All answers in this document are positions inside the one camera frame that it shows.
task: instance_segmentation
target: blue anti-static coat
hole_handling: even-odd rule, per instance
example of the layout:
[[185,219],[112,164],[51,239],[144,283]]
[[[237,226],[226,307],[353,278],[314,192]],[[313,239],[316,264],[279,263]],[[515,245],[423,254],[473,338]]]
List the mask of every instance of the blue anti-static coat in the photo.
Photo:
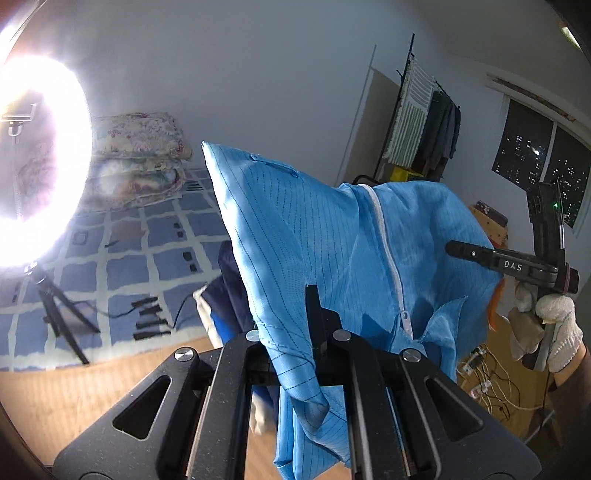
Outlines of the blue anti-static coat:
[[280,162],[204,143],[261,342],[282,385],[275,464],[311,479],[349,461],[341,387],[320,388],[304,291],[374,347],[416,348],[454,378],[485,340],[501,276],[451,258],[449,240],[490,247],[463,203],[427,181],[326,186]]

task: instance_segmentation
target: ring light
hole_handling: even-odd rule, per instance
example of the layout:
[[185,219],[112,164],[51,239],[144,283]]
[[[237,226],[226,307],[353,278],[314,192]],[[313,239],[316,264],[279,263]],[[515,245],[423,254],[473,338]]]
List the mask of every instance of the ring light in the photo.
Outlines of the ring light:
[[[30,264],[42,257],[74,215],[85,186],[92,152],[92,129],[86,98],[75,75],[61,63],[45,57],[10,60],[0,70],[0,110],[26,91],[38,92],[54,125],[54,183],[44,206],[29,217],[0,218],[0,267]],[[35,128],[33,123],[24,128]],[[0,124],[7,136],[8,125]],[[11,172],[0,158],[1,172]]]

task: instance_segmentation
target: floral blanket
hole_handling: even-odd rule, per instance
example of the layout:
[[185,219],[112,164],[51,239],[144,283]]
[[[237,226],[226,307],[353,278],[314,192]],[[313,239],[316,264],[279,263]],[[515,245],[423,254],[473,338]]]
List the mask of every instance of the floral blanket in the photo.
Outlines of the floral blanket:
[[188,160],[193,150],[175,119],[164,112],[126,113],[92,120],[93,156],[106,158],[161,157]]
[[[81,211],[139,207],[178,195],[185,179],[181,161],[188,160],[193,151],[171,115],[104,116],[93,119],[92,127],[92,162]],[[45,131],[49,134],[35,139],[18,171],[26,218],[47,204],[54,188],[54,135],[48,128]]]

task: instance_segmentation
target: triangular cutout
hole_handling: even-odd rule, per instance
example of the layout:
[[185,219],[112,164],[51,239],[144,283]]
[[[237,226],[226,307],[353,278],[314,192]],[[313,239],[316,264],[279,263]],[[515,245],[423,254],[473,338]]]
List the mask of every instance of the triangular cutout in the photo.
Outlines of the triangular cutout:
[[117,415],[113,420],[113,427],[138,440],[146,439],[170,382],[167,375],[159,377],[129,407]]
[[482,428],[482,420],[459,401],[439,380],[429,378],[426,384],[447,437],[452,442],[462,440]]

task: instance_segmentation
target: black sleeve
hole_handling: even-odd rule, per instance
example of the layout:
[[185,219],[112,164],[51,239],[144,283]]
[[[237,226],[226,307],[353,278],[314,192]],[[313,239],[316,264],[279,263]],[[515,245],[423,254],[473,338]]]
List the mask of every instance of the black sleeve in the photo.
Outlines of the black sleeve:
[[591,357],[589,350],[575,373],[550,397],[565,443],[554,461],[535,480],[591,478]]

